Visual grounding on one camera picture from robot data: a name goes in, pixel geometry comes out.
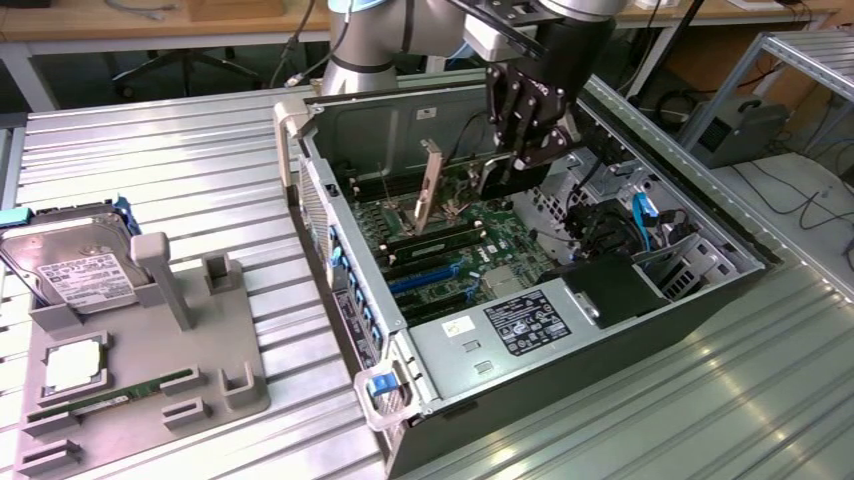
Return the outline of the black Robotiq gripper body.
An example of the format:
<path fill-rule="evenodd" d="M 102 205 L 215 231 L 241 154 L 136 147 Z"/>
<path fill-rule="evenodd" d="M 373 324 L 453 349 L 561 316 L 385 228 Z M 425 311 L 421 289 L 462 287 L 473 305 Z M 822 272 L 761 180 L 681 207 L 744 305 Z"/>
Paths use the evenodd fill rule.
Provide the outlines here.
<path fill-rule="evenodd" d="M 535 99 L 533 119 L 538 128 L 553 126 L 577 101 L 615 30 L 617 21 L 586 22 L 573 18 L 543 24 L 535 40 L 546 52 L 539 58 L 510 61 L 519 83 L 522 106 Z"/>

